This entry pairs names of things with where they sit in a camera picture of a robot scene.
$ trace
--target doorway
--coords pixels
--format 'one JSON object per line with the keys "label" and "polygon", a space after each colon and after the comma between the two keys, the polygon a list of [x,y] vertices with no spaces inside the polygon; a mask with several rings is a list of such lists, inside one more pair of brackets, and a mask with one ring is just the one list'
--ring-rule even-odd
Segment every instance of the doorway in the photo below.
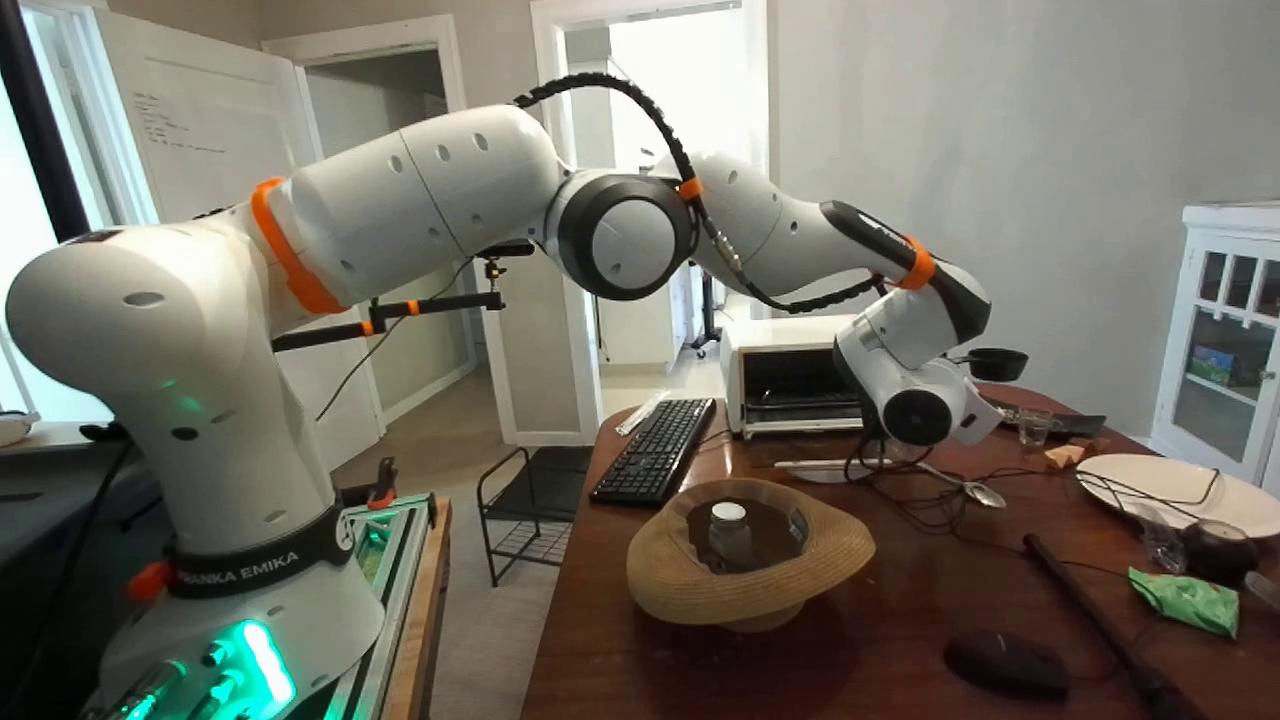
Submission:
{"label": "doorway", "polygon": [[[755,0],[535,0],[540,82],[563,72],[612,72],[640,86],[695,158],[728,151],[767,171],[767,45]],[[647,171],[665,146],[646,114],[626,95],[575,94],[550,105],[550,129],[562,151],[581,167]],[[636,383],[662,383],[677,364],[717,345],[717,313],[728,294],[700,268],[681,268],[662,294],[608,306],[575,298],[567,318],[581,398],[598,426],[636,399]]]}
{"label": "doorway", "polygon": [[[450,15],[347,33],[267,40],[267,53],[305,65],[323,158],[463,107]],[[416,276],[379,300],[474,294],[469,268]],[[484,362],[480,313],[441,313],[392,325],[370,364],[384,421],[401,421]]]}

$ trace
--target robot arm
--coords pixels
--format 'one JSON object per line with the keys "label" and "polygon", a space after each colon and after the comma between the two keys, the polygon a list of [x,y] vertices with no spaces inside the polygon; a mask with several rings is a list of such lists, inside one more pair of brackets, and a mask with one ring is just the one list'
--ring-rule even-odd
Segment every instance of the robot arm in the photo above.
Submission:
{"label": "robot arm", "polygon": [[853,206],[793,202],[726,158],[695,162],[695,178],[704,211],[683,208],[687,183],[567,171],[526,114],[484,107],[305,167],[271,211],[318,284],[331,290],[318,313],[513,236],[608,300],[647,298],[683,257],[762,300],[870,268],[897,290],[836,336],[836,367],[865,398],[870,428],[905,443],[995,428],[995,411],[943,362],[987,325],[987,298],[966,268]]}
{"label": "robot arm", "polygon": [[[886,271],[900,290],[836,336],[874,428],[911,443],[991,428],[968,377],[940,357],[987,318],[961,268],[865,211],[788,202],[726,162],[704,162],[700,178],[704,192],[567,171],[530,114],[475,107],[267,181],[232,211],[97,234],[33,261],[8,294],[14,339],[115,411],[175,523],[169,597],[112,640],[91,709],[218,697],[228,718],[278,718],[377,640],[379,603],[347,563],[271,339],[509,239],[616,300],[662,290],[687,257],[755,298],[839,268]],[[267,687],[254,657],[237,671],[208,665],[245,637],[265,637],[284,668],[265,706],[228,687],[228,675]]]}

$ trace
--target plate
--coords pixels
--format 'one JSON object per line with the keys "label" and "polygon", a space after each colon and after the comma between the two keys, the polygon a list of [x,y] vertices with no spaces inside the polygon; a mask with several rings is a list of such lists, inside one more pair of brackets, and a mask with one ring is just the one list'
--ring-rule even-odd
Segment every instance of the plate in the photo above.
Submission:
{"label": "plate", "polygon": [[1171,458],[1114,452],[1075,465],[1075,481],[1123,517],[1190,528],[1235,523],[1246,535],[1280,535],[1280,499],[1263,487]]}

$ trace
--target stick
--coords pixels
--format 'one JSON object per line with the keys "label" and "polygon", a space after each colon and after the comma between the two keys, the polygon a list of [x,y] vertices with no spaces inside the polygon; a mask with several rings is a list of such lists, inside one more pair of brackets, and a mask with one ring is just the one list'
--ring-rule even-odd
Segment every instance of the stick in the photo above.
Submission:
{"label": "stick", "polygon": [[1109,640],[1109,649],[1130,668],[1132,687],[1145,697],[1151,720],[1202,720],[1204,713],[1151,665],[1145,665],[1115,623],[1086,597],[1086,587],[1066,572],[1066,563],[1040,545],[1040,535],[1025,535],[1038,567],[1058,582],[1058,587],[1080,607],[1080,616]]}

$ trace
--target small cup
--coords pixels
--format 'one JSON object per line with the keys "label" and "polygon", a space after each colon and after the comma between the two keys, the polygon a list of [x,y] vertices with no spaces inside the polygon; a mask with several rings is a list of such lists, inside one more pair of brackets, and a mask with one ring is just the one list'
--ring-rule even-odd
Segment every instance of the small cup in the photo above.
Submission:
{"label": "small cup", "polygon": [[726,567],[745,572],[755,563],[755,542],[749,510],[738,499],[714,504],[709,545],[726,559]]}
{"label": "small cup", "polygon": [[1145,528],[1145,547],[1164,572],[1186,572],[1190,567],[1190,547],[1186,533],[1164,523],[1160,517],[1140,517]]}
{"label": "small cup", "polygon": [[1052,428],[1052,416],[1046,411],[1016,411],[1016,439],[1025,448],[1046,448],[1047,443],[1047,428]]}

